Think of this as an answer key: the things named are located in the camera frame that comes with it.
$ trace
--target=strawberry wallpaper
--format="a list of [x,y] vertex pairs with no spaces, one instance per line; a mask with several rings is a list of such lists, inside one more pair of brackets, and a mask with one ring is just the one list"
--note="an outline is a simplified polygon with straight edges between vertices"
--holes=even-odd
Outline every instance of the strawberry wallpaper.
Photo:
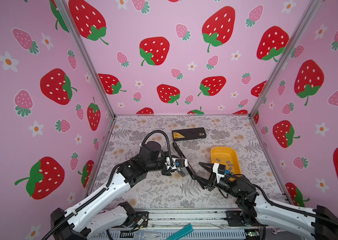
[[338,1],[321,4],[259,112],[294,204],[338,217]]
[[54,2],[0,2],[0,238],[81,199],[110,119]]
[[247,113],[309,2],[65,1],[116,114]]

